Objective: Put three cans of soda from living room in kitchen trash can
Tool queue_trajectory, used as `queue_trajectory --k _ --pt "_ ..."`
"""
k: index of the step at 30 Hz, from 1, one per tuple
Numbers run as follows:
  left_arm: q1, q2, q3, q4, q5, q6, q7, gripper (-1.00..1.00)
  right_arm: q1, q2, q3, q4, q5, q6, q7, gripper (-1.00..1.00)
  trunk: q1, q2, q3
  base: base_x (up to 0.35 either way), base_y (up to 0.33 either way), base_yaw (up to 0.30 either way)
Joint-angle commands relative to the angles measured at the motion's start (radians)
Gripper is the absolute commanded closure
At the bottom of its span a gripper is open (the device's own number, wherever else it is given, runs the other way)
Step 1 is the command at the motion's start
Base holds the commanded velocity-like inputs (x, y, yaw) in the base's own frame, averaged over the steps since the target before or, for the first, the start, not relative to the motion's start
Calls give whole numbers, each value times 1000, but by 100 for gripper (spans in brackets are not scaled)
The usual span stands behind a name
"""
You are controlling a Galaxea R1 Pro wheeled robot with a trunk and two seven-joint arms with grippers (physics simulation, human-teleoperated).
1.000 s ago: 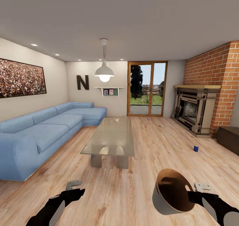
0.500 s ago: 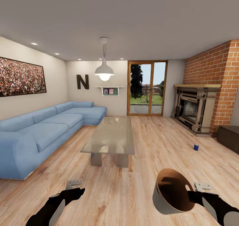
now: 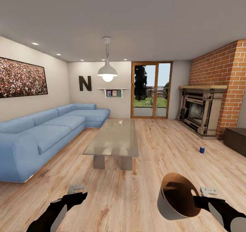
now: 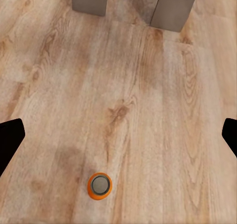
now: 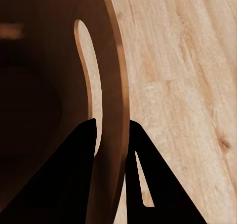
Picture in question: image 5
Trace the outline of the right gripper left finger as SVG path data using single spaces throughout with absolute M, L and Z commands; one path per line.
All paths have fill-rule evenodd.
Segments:
M 96 119 L 69 134 L 0 213 L 0 224 L 85 224 Z

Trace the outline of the trash can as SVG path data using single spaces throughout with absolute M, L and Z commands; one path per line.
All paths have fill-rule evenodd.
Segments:
M 0 213 L 77 125 L 92 119 L 80 20 L 92 39 L 102 90 L 102 135 L 85 224 L 114 224 L 130 101 L 112 0 L 0 0 Z

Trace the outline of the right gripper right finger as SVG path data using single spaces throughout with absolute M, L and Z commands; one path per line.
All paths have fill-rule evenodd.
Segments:
M 135 151 L 155 207 L 143 204 Z M 125 183 L 127 224 L 207 224 L 142 126 L 133 120 Z

